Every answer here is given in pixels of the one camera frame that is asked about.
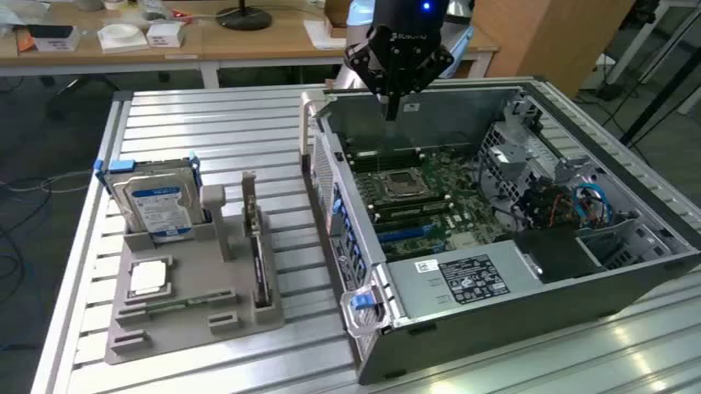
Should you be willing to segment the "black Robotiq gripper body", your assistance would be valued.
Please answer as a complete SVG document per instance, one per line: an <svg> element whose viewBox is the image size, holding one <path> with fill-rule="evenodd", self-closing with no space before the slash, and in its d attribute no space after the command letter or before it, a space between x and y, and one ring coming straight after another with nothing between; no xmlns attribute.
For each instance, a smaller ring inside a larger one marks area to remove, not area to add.
<svg viewBox="0 0 701 394"><path fill-rule="evenodd" d="M376 3L374 52L388 70L390 94L394 87L393 71L401 64L401 58L416 48L433 51L443 44L448 8L447 1L400 0Z"/></svg>

